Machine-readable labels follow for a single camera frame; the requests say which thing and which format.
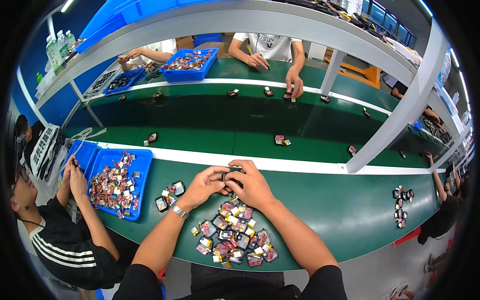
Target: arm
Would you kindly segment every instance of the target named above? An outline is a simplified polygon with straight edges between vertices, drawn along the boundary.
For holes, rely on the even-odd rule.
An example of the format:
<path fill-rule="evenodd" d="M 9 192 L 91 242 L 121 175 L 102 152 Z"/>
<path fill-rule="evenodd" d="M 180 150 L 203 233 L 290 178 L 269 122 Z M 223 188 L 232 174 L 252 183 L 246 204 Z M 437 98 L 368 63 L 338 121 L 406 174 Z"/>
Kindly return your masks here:
<path fill-rule="evenodd" d="M 190 213 L 215 192 L 227 195 L 228 192 L 223 190 L 225 184 L 219 181 L 222 174 L 214 172 L 229 171 L 226 167 L 209 167 L 198 173 L 185 194 L 177 200 L 176 205 L 184 212 Z M 142 264 L 155 274 L 160 273 L 172 257 L 183 223 L 183 218 L 169 210 L 140 244 L 132 264 Z"/>
<path fill-rule="evenodd" d="M 458 175 L 455 164 L 453 165 L 453 171 L 455 172 L 455 191 L 458 191 L 458 189 L 460 189 L 460 176 Z"/>
<path fill-rule="evenodd" d="M 398 91 L 396 87 L 392 89 L 392 96 L 397 98 L 397 99 L 402 99 L 403 95 Z"/>
<path fill-rule="evenodd" d="M 268 183 L 252 161 L 234 160 L 228 165 L 240 166 L 242 172 L 228 173 L 225 184 L 245 204 L 259 209 L 272 222 L 295 261 L 307 270 L 310 276 L 323 266 L 338 266 L 322 239 L 272 195 Z M 243 189 L 229 180 L 232 178 L 241 181 Z M 309 255 L 305 255 L 305 249 L 309 249 Z"/>
<path fill-rule="evenodd" d="M 119 252 L 103 226 L 102 221 L 100 221 L 90 204 L 90 200 L 85 193 L 87 190 L 87 180 L 79 168 L 71 168 L 70 180 L 72 194 L 90 230 L 93 244 L 105 248 L 117 261 L 120 258 Z"/>
<path fill-rule="evenodd" d="M 303 80 L 300 78 L 299 74 L 305 63 L 305 56 L 303 54 L 302 42 L 293 41 L 292 47 L 293 53 L 295 54 L 295 60 L 293 61 L 293 66 L 288 70 L 285 80 L 287 82 L 287 93 L 292 91 L 292 83 L 295 84 L 292 98 L 297 98 L 303 94 Z"/>
<path fill-rule="evenodd" d="M 243 44 L 243 41 L 237 40 L 237 39 L 232 39 L 232 43 L 230 44 L 230 47 L 228 48 L 228 53 L 235 57 L 236 59 L 243 61 L 247 65 L 253 68 L 257 67 L 263 67 L 266 70 L 268 70 L 268 62 L 266 59 L 264 59 L 260 54 L 258 53 L 253 53 L 251 56 L 248 55 L 247 53 L 244 53 L 242 50 L 240 50 L 241 45 Z"/>
<path fill-rule="evenodd" d="M 161 62 L 161 63 L 166 62 L 170 57 L 172 57 L 171 53 L 153 51 L 148 48 L 133 49 L 132 51 L 128 52 L 127 57 L 131 59 L 135 59 L 140 55 L 143 55 L 151 60 L 154 60 L 156 62 Z"/>
<path fill-rule="evenodd" d="M 117 58 L 117 62 L 120 64 L 122 71 L 127 72 L 130 71 L 133 67 L 133 64 L 127 63 L 128 58 L 126 55 L 119 55 Z"/>
<path fill-rule="evenodd" d="M 68 200 L 70 198 L 70 169 L 72 168 L 72 159 L 74 159 L 75 164 L 78 165 L 78 160 L 75 159 L 75 155 L 72 155 L 68 158 L 67 162 L 65 163 L 65 170 L 63 171 L 61 185 L 57 191 L 57 199 L 64 208 L 67 207 Z"/>
<path fill-rule="evenodd" d="M 426 152 L 426 157 L 430 162 L 430 167 L 433 166 L 432 154 L 430 152 Z M 435 187 L 437 188 L 438 197 L 442 201 L 447 200 L 447 193 L 444 190 L 444 185 L 442 184 L 442 181 L 440 180 L 440 177 L 438 176 L 437 170 L 433 171 L 432 175 L 433 175 L 433 182 L 435 182 Z"/>
<path fill-rule="evenodd" d="M 62 242 L 62 238 L 54 239 L 53 246 L 64 252 L 75 253 L 65 256 L 63 253 L 46 252 L 50 249 L 40 242 L 40 235 L 35 237 L 34 248 L 38 256 L 43 256 L 44 266 L 47 270 L 55 270 L 55 277 L 60 280 L 75 281 L 79 288 L 95 290 L 104 288 L 106 282 L 119 282 L 124 271 L 117 264 L 113 256 L 103 247 L 98 247 L 92 240 L 71 243 Z"/>

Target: metal watch band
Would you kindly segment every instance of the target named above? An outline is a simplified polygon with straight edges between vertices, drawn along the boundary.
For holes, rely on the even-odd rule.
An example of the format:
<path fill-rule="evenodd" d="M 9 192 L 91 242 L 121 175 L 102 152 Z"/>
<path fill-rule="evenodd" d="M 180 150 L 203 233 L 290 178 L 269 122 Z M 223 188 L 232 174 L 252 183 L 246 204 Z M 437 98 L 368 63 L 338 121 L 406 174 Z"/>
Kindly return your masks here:
<path fill-rule="evenodd" d="M 178 206 L 176 206 L 175 204 L 172 206 L 172 210 L 177 213 L 177 215 L 179 215 L 180 217 L 186 219 L 188 218 L 189 214 L 184 212 L 183 210 L 181 210 Z"/>

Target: cardboard box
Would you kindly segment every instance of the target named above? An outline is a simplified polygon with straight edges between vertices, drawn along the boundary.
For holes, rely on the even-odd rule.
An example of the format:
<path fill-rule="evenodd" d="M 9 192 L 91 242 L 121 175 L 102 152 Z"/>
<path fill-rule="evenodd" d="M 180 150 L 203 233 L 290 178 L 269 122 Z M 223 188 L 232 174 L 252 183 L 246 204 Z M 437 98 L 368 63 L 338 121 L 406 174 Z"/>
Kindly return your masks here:
<path fill-rule="evenodd" d="M 217 57 L 224 57 L 227 53 L 227 43 L 223 42 L 206 42 L 196 47 L 195 49 L 218 48 Z"/>
<path fill-rule="evenodd" d="M 329 56 L 332 56 L 333 55 L 333 48 L 331 47 L 327 47 L 327 50 L 325 51 L 325 54 L 326 55 L 329 55 Z"/>
<path fill-rule="evenodd" d="M 193 49 L 193 37 L 183 36 L 175 39 L 177 41 L 177 50 L 179 49 Z"/>

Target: black t-shirt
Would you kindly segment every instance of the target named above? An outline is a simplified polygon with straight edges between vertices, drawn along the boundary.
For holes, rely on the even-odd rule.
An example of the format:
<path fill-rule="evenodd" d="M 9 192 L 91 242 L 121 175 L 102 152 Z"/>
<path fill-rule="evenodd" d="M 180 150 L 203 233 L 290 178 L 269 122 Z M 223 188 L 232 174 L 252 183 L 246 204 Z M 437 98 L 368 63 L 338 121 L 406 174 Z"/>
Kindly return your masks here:
<path fill-rule="evenodd" d="M 239 291 L 244 287 L 247 293 Z M 302 293 L 295 286 L 278 289 L 258 280 L 238 279 L 226 288 L 217 285 L 215 288 L 189 295 L 181 300 L 245 300 L 245 299 L 275 299 L 275 300 L 346 300 L 343 287 L 342 272 L 334 265 L 326 265 L 318 269 Z M 113 300 L 161 300 L 162 292 L 156 275 L 142 264 L 133 264 L 125 273 L 119 290 Z"/>
<path fill-rule="evenodd" d="M 42 122 L 35 122 L 35 124 L 32 125 L 32 139 L 28 142 L 24 149 L 25 162 L 30 170 L 32 169 L 32 166 L 30 165 L 30 156 L 32 155 L 38 139 L 42 135 L 43 130 L 45 130 L 45 126 L 43 126 Z"/>
<path fill-rule="evenodd" d="M 87 290 L 112 288 L 121 281 L 123 273 L 113 256 L 91 239 L 85 239 L 56 196 L 47 205 L 39 206 L 38 211 L 41 226 L 30 233 L 30 240 L 50 273 Z"/>
<path fill-rule="evenodd" d="M 400 81 L 397 81 L 396 84 L 393 86 L 393 88 L 396 88 L 398 92 L 401 93 L 402 95 L 405 95 L 405 93 L 408 90 L 408 88 Z"/>
<path fill-rule="evenodd" d="M 436 238 L 446 233 L 457 221 L 463 203 L 456 196 L 447 195 L 440 209 L 421 225 L 422 233 Z"/>

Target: white graphic t-shirt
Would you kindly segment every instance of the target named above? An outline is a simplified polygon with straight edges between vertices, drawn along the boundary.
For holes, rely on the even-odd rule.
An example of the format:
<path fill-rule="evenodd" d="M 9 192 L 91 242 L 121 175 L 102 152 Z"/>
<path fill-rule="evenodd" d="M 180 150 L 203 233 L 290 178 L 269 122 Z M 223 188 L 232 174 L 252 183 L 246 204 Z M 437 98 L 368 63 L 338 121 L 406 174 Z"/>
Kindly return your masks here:
<path fill-rule="evenodd" d="M 150 49 L 152 51 L 175 54 L 175 52 L 177 52 L 177 42 L 173 38 L 173 39 L 168 39 L 161 42 L 156 42 L 150 45 L 146 45 L 141 48 Z M 144 63 L 152 62 L 152 61 L 153 60 L 149 59 L 148 57 L 140 55 L 134 58 L 133 60 L 129 60 L 127 63 L 133 64 L 133 65 L 141 65 Z"/>
<path fill-rule="evenodd" d="M 301 39 L 297 38 L 257 33 L 236 33 L 233 38 L 242 42 L 249 39 L 252 54 L 261 54 L 266 60 L 281 61 L 292 61 L 290 46 L 293 41 L 301 42 Z"/>

